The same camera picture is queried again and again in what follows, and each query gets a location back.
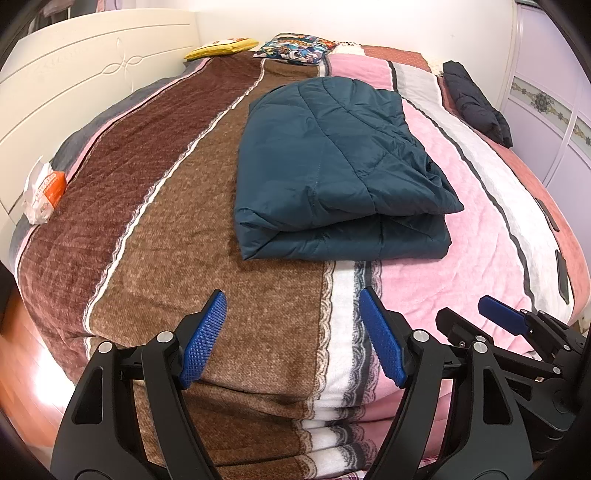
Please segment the white wall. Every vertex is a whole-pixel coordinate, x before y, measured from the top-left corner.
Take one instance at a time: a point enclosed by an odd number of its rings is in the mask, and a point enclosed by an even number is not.
[[[199,12],[203,43],[228,37],[263,42],[283,31],[396,47],[464,64],[500,106],[512,53],[514,0],[368,0],[292,4],[269,0],[125,0],[126,7]]]

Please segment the folded dark teal comforter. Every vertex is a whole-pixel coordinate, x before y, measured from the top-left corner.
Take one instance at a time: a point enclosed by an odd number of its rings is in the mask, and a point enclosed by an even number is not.
[[[250,105],[235,229],[242,258],[443,258],[463,205],[396,92],[318,77]]]

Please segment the floral decorative panel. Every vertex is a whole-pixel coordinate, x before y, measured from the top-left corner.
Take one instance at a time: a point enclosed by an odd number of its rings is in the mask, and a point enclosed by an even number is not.
[[[577,117],[577,121],[574,123],[574,130],[570,139],[588,158],[591,158],[591,127],[579,117]]]
[[[530,107],[546,117],[562,133],[566,133],[572,111],[558,100],[517,77],[513,77],[510,94],[527,105],[530,105]]]

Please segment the striped blanket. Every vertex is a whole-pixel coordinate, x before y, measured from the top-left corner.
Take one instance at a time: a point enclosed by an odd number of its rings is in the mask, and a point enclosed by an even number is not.
[[[232,211],[248,104],[318,74],[397,87],[411,132],[465,206],[447,218],[445,258],[241,260]],[[351,54],[319,69],[248,52],[203,59],[105,112],[64,144],[54,168],[60,162],[70,183],[53,217],[13,242],[27,309],[76,380],[104,339],[145,343],[222,289],[228,318],[185,399],[226,479],[363,477],[402,396],[359,318],[364,286],[438,340],[436,312],[450,307],[519,353],[530,346],[479,316],[481,296],[565,322],[573,314],[573,291],[566,303],[558,290],[557,241],[534,198],[444,109],[437,78],[408,65]],[[148,456],[161,462],[141,383],[136,394]],[[440,396],[425,463],[439,451],[448,383]]]

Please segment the wooden floor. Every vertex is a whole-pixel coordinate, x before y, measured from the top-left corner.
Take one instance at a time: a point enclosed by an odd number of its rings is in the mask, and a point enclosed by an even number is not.
[[[15,288],[0,325],[0,406],[25,443],[53,447],[73,392]]]

